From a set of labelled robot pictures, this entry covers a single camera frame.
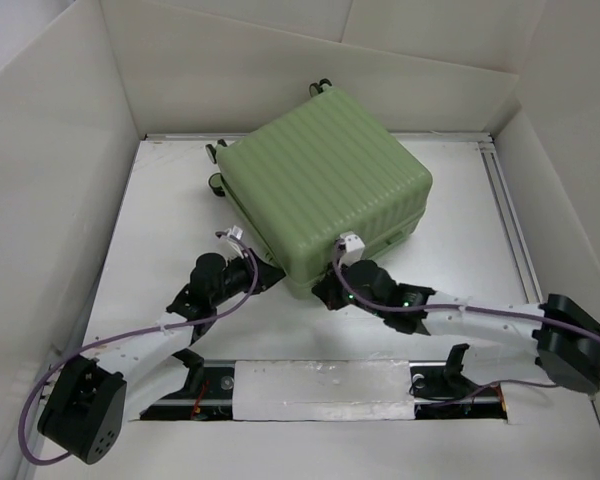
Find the green hard-shell suitcase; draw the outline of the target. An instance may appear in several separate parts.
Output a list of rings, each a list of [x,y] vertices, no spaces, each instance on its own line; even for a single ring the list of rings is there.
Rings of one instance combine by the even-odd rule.
[[[205,149],[220,190],[292,295],[307,298],[342,234],[376,259],[414,232],[433,186],[430,171],[371,113],[328,79],[310,97],[232,143]]]

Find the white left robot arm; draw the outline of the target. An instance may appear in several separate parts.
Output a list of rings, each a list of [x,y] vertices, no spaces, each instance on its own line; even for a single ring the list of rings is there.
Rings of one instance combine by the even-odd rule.
[[[156,326],[99,340],[93,357],[79,353],[63,365],[38,432],[87,465],[100,461],[131,416],[173,390],[185,397],[200,390],[203,360],[188,349],[215,323],[219,306],[257,295],[284,276],[251,250],[231,260],[199,256]]]

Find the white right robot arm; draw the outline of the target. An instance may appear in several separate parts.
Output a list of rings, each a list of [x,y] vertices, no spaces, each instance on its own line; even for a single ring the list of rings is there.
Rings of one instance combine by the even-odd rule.
[[[430,287],[398,283],[372,260],[333,264],[312,292],[330,310],[352,305],[402,334],[490,342],[484,349],[470,344],[451,349],[442,381],[453,393],[535,377],[587,395],[600,390],[600,323],[565,295],[497,309]]]

